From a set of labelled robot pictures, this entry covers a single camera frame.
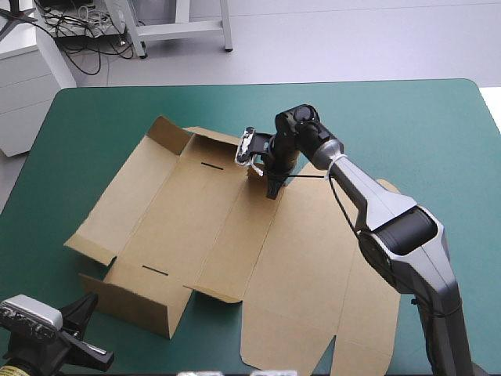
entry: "gray floor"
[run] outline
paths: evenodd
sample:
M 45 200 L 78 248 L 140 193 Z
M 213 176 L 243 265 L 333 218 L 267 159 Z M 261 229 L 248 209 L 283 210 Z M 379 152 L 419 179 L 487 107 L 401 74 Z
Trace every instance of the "gray floor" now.
M 165 0 L 134 0 L 148 24 L 173 17 Z M 194 20 L 218 0 L 192 0 Z M 469 78 L 501 86 L 501 0 L 229 0 L 234 51 L 220 38 L 148 43 L 145 60 L 103 59 L 80 86 Z M 76 56 L 83 68 L 96 57 Z M 25 156 L 0 155 L 0 210 Z

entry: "white bracket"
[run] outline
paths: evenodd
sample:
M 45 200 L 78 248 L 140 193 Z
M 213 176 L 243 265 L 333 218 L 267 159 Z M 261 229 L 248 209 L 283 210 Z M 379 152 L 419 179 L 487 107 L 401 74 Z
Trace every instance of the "white bracket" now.
M 160 25 L 139 25 L 132 10 L 131 0 L 115 0 L 123 15 L 136 54 L 146 57 L 145 42 L 167 39 L 195 38 L 208 35 L 225 37 L 225 50 L 232 51 L 232 34 L 229 24 L 228 0 L 220 0 L 221 20 L 189 22 L 190 0 L 175 1 L 175 23 Z

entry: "desk stand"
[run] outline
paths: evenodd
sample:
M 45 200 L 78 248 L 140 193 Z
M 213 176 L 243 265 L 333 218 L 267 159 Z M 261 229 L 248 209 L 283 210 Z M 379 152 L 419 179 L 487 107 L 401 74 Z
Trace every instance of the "desk stand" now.
M 0 8 L 0 16 L 7 19 L 7 23 L 0 30 L 0 41 L 17 25 L 25 22 L 30 24 L 37 21 L 35 18 L 28 16 L 28 14 L 34 12 L 34 8 L 21 11 L 19 9 L 19 0 L 9 0 L 9 4 L 10 11 Z
M 195 38 L 208 35 L 223 34 L 225 36 L 225 50 L 228 52 L 233 50 L 229 25 L 228 0 L 220 0 L 221 20 L 189 22 L 190 0 L 176 0 L 175 23 L 146 26 L 139 25 L 129 1 L 116 0 L 114 3 L 120 7 L 124 14 L 125 25 L 131 36 L 135 52 L 141 58 L 146 57 L 145 42 Z

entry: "black marking line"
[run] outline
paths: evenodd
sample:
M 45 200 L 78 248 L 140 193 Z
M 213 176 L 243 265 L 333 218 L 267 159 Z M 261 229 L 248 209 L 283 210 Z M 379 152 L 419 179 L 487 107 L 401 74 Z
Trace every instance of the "black marking line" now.
M 202 165 L 204 165 L 204 166 L 207 166 L 207 167 L 216 168 L 216 169 L 218 169 L 218 170 L 224 170 L 224 168 L 223 168 L 223 167 L 214 166 L 214 165 L 212 165 L 212 164 L 210 164 L 210 163 L 201 162 L 201 164 L 202 164 Z
M 168 277 L 168 273 L 161 272 L 160 270 L 156 270 L 156 269 L 151 268 L 151 267 L 146 266 L 146 265 L 143 265 L 142 267 L 143 267 L 144 269 L 148 269 L 148 270 L 151 270 L 152 272 L 157 272 L 157 273 L 159 273 L 159 274 L 162 274 L 162 275 L 164 275 L 164 276 Z

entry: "flattened cardboard box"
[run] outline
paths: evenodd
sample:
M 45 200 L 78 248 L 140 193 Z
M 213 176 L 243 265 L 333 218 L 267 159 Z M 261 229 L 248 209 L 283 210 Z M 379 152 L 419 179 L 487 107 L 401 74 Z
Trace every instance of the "flattened cardboard box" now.
M 329 184 L 294 179 L 269 200 L 265 178 L 234 163 L 237 143 L 159 117 L 66 242 L 117 258 L 104 281 L 81 276 L 85 290 L 169 338 L 192 290 L 243 302 L 245 363 L 308 375 L 336 335 L 332 374 L 385 374 L 399 295 L 361 256 Z

